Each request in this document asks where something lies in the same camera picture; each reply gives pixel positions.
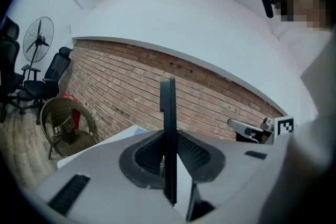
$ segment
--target black vertical bar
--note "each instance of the black vertical bar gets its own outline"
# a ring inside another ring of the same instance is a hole
[[[176,131],[176,89],[175,78],[162,81],[160,85],[160,111],[163,115],[163,129],[165,137],[164,165],[165,190],[164,193],[171,204],[176,203],[177,188],[177,131]]]

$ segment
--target wooden floor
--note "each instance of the wooden floor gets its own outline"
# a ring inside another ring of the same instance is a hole
[[[6,110],[5,122],[0,123],[0,150],[18,185],[34,190],[57,169],[62,158],[52,153],[48,159],[49,143],[40,125],[35,124],[36,109],[27,110],[25,115],[19,115],[11,105]]]

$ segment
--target fan blade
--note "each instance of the fan blade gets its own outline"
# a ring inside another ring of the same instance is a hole
[[[40,34],[40,30],[41,30],[41,21],[42,21],[42,19],[40,20],[40,22],[38,24],[38,30],[37,30],[38,35]]]
[[[36,40],[33,41],[33,43],[29,46],[29,48],[26,50],[26,52],[28,52],[30,50],[30,48],[34,45]]]
[[[49,47],[49,44],[47,44],[45,41],[41,40],[41,43]]]

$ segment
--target pedestal fan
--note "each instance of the pedestal fan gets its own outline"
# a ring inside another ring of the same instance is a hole
[[[26,31],[23,39],[23,53],[32,67],[34,62],[40,61],[48,52],[54,37],[54,24],[49,17],[41,17],[35,20]],[[30,101],[32,98],[23,90],[19,98]]]

